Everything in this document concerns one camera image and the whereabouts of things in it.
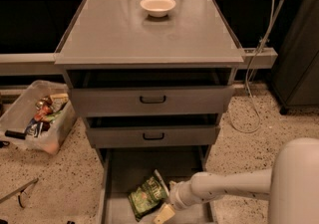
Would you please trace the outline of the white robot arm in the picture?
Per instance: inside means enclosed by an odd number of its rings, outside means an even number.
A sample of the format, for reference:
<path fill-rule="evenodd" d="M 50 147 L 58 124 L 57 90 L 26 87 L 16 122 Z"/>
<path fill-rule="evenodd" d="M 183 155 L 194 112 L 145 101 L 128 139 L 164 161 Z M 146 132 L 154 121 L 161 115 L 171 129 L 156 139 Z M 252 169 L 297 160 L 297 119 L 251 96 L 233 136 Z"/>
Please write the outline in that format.
<path fill-rule="evenodd" d="M 229 175 L 198 172 L 174 184 L 154 224 L 176 211 L 223 195 L 268 202 L 268 224 L 319 224 L 319 139 L 301 137 L 281 148 L 270 169 Z"/>

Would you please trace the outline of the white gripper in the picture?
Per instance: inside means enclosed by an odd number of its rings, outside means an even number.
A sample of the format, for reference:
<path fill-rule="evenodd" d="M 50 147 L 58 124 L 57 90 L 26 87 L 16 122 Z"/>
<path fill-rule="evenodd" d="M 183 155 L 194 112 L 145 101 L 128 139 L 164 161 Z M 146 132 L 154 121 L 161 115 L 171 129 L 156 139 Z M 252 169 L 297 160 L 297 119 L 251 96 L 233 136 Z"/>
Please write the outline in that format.
<path fill-rule="evenodd" d="M 175 215 L 175 210 L 184 210 L 196 203 L 189 181 L 169 183 L 169 203 L 172 206 L 167 203 L 161 206 L 154 224 L 164 224 Z"/>

